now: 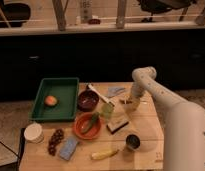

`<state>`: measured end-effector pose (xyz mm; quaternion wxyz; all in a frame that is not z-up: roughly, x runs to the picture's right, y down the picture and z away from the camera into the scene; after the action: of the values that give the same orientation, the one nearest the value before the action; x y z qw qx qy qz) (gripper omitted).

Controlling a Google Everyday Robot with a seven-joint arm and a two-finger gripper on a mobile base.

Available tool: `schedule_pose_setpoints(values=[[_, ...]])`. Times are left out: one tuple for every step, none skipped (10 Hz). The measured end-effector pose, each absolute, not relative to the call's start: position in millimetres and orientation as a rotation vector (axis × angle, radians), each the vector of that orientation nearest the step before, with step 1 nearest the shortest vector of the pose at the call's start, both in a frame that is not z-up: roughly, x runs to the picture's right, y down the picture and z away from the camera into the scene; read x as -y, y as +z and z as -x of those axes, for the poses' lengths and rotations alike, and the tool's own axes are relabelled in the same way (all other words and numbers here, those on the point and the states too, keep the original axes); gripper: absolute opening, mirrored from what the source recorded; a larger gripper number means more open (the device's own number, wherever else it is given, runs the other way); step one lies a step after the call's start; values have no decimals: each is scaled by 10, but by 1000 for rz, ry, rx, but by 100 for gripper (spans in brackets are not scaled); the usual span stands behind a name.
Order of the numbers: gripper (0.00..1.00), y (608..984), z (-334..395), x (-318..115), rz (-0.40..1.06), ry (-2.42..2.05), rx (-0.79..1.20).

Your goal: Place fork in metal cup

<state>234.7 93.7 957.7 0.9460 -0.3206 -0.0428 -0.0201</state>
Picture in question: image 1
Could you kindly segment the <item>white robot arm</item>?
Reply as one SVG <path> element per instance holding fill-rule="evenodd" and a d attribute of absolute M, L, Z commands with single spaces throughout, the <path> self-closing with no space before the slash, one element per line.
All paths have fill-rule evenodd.
<path fill-rule="evenodd" d="M 205 109 L 155 81 L 154 67 L 132 71 L 129 104 L 137 109 L 147 91 L 167 109 L 163 171 L 205 171 Z"/>

